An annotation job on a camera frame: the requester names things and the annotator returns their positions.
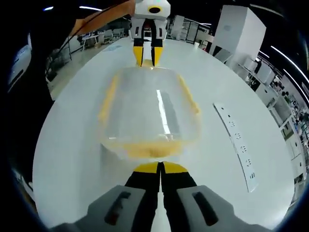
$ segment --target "ceiling light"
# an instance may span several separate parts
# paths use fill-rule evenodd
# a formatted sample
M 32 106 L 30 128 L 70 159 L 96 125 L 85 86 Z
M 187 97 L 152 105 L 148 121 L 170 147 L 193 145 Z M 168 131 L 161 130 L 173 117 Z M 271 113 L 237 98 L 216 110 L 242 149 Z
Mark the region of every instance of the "ceiling light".
M 162 125 L 163 125 L 164 133 L 170 134 L 170 130 L 169 130 L 169 126 L 168 126 L 168 120 L 166 118 L 164 104 L 163 104 L 161 92 L 160 92 L 159 89 L 156 90 L 156 95 L 157 95 L 158 100 L 159 100 L 159 111 L 160 111 L 160 115 L 161 115 L 161 119 L 162 119 Z
M 303 89 L 299 86 L 299 84 L 296 82 L 296 80 L 294 80 L 294 78 L 292 78 L 292 76 L 291 76 L 285 69 L 283 69 L 283 70 L 286 72 L 286 74 L 289 75 L 289 77 L 290 77 L 290 78 L 294 81 L 294 83 L 298 86 L 299 90 L 303 93 L 303 95 L 305 96 L 305 98 L 307 99 L 307 102 L 308 102 L 308 104 L 309 104 L 309 99 L 307 98 L 307 96 L 306 96 L 305 92 L 303 91 Z
M 125 19 L 125 20 L 127 20 L 127 21 L 130 21 L 131 22 L 131 20 L 130 19 L 127 19 L 127 18 L 125 18 L 125 17 L 122 17 L 123 19 Z
M 52 10 L 53 9 L 53 6 L 50 6 L 50 7 L 46 7 L 45 9 L 43 9 L 43 11 L 49 11 L 49 10 Z
M 269 58 L 268 55 L 266 55 L 264 52 L 259 51 L 260 53 L 262 53 L 264 56 L 266 56 L 267 58 Z
M 295 68 L 297 68 L 297 70 L 304 76 L 304 78 L 308 81 L 308 78 L 306 77 L 306 75 L 301 71 L 301 69 L 290 59 L 288 58 L 285 54 L 283 54 L 281 51 L 279 51 L 278 49 L 276 49 L 274 46 L 270 46 L 272 49 L 276 50 L 278 53 L 280 53 L 284 58 L 286 58 L 291 64 L 294 65 Z
M 280 15 L 281 17 L 283 17 L 282 14 L 280 14 L 280 13 L 278 13 L 277 11 L 274 11 L 274 10 L 272 10 L 272 9 L 269 9 L 269 8 L 267 8 L 267 7 L 259 6 L 259 5 L 255 5 L 255 4 L 250 4 L 250 6 L 255 7 L 255 8 L 260 8 L 260 9 L 263 9 L 263 10 L 266 10 L 266 11 L 269 11 L 269 12 L 272 12 L 272 13 L 274 13 L 274 14 L 276 14 L 276 15 Z
M 102 9 L 94 8 L 94 7 L 90 7 L 90 6 L 80 6 L 79 8 L 88 9 L 88 10 L 94 10 L 94 11 L 102 11 Z
M 304 91 L 307 93 L 307 95 L 309 96 L 309 89 L 307 88 L 307 86 L 302 82 L 301 83 L 302 88 L 304 88 Z

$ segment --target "black ceiling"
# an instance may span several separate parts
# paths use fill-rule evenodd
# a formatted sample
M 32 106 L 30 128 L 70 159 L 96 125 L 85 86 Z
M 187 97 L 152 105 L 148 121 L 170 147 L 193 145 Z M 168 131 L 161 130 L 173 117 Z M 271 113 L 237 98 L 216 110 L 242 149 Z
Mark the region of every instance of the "black ceiling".
M 55 0 L 47 0 L 46 6 L 51 6 Z M 80 5 L 101 8 L 98 0 L 77 0 Z M 307 50 L 309 44 L 309 26 L 306 1 L 303 0 L 168 0 L 171 4 L 171 15 L 182 15 L 186 18 L 216 25 L 220 17 L 220 9 L 224 4 L 240 5 L 250 9 L 262 20 L 267 27 L 261 51 L 269 55 L 271 62 L 278 70 L 287 70 L 298 82 L 304 77 L 296 68 L 286 61 L 270 46 L 274 46 L 292 59 L 307 75 Z

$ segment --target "white table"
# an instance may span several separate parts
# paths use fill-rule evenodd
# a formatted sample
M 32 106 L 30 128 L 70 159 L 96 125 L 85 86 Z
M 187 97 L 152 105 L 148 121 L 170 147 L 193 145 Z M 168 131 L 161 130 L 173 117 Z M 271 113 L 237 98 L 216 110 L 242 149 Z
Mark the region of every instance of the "white table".
M 115 50 L 112 46 L 120 45 Z M 280 130 L 258 96 L 227 66 L 192 44 L 166 40 L 160 65 L 185 79 L 202 115 L 202 135 L 179 157 L 198 185 L 233 204 L 248 223 L 274 228 L 293 197 L 291 161 Z M 91 202 L 124 185 L 136 163 L 119 161 L 98 142 L 98 112 L 111 78 L 136 63 L 132 42 L 122 38 L 93 57 L 69 82 L 49 112 L 36 147 L 33 188 L 38 213 L 48 227 L 74 222 Z M 213 103 L 233 114 L 252 156 L 259 186 L 248 193 L 237 154 Z M 159 197 L 153 231 L 169 231 Z

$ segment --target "white cabinet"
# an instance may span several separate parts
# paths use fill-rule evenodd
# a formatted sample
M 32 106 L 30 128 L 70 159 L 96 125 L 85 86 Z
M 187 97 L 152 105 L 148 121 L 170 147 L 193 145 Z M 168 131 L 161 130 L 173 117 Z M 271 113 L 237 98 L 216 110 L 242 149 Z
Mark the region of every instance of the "white cabinet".
M 275 101 L 278 98 L 278 94 L 264 84 L 260 84 L 255 93 L 259 96 L 265 106 L 267 106 L 272 100 Z
M 290 141 L 285 141 L 285 142 L 286 142 L 287 149 L 289 151 L 290 159 L 292 160 L 295 158 L 295 153 L 292 147 L 292 143 Z
M 257 78 L 266 86 L 269 86 L 275 78 L 275 73 L 272 68 L 268 66 L 268 64 L 262 63 L 260 70 L 257 73 Z
M 302 144 L 299 140 L 297 134 L 293 134 L 289 139 L 287 139 L 286 144 L 288 149 L 291 151 L 291 159 L 294 159 L 296 156 L 302 153 Z
M 304 157 L 302 155 L 298 155 L 292 161 L 294 178 L 298 177 L 299 175 L 303 174 L 304 178 L 306 178 L 306 167 Z

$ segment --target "robotic arm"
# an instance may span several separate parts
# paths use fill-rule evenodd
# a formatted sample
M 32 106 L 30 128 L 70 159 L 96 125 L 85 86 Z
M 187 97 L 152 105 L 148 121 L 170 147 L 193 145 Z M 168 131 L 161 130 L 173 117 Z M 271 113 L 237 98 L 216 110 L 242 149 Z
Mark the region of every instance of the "robotic arm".
M 157 65 L 163 50 L 163 40 L 167 33 L 166 24 L 169 14 L 170 4 L 167 0 L 137 0 L 130 30 L 134 39 L 133 53 L 139 66 L 143 62 L 145 28 L 151 29 L 152 63 L 153 66 Z
M 75 223 L 54 232 L 150 232 L 160 187 L 172 232 L 269 232 L 234 214 L 233 206 L 206 186 L 197 186 L 188 171 L 175 163 L 138 166 L 125 186 L 116 186 L 88 208 Z

